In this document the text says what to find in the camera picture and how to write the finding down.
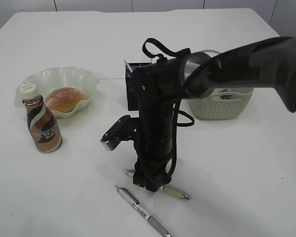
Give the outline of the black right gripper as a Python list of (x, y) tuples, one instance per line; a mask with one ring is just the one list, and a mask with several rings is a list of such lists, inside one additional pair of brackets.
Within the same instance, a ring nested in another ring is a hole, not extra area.
[(133, 184), (157, 192), (159, 187), (169, 184), (176, 168), (176, 142), (157, 140), (135, 141), (137, 154)]

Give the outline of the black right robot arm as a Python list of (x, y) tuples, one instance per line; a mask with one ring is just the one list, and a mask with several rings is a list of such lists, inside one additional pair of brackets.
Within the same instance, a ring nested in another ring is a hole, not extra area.
[(154, 64), (136, 68), (131, 88), (139, 106), (134, 143), (138, 155), (133, 183), (155, 192), (170, 183), (177, 162), (178, 114), (183, 99), (205, 98), (217, 88), (273, 88), (288, 111), (296, 112), (296, 37), (275, 37), (210, 57), (185, 48), (143, 52)]

